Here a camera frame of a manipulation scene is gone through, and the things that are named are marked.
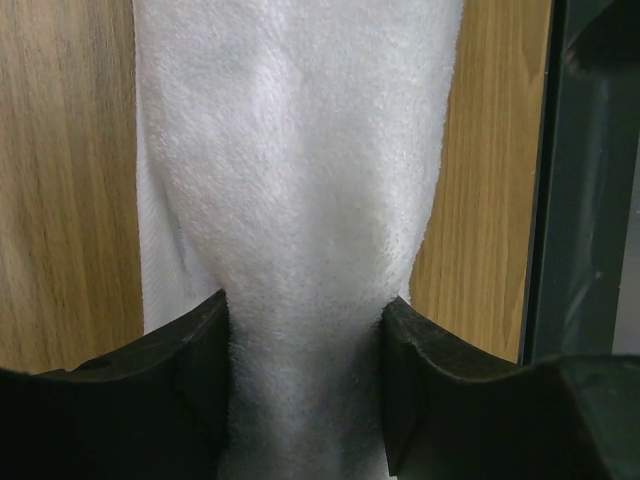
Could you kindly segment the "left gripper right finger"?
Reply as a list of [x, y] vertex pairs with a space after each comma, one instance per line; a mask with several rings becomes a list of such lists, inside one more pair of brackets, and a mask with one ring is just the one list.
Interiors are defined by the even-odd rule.
[[400, 479], [639, 476], [639, 360], [519, 366], [397, 299], [382, 315], [382, 420]]

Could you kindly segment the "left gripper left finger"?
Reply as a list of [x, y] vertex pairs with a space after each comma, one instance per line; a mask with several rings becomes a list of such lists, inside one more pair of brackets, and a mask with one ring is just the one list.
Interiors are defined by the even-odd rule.
[[72, 371], [3, 370], [2, 478], [215, 478], [227, 441], [228, 321], [218, 292]]

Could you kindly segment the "white towel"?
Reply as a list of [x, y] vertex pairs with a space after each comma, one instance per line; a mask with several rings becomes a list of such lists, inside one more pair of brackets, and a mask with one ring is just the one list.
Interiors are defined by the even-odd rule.
[[384, 307], [431, 215], [459, 1], [137, 1], [144, 327], [230, 311], [223, 479], [385, 479]]

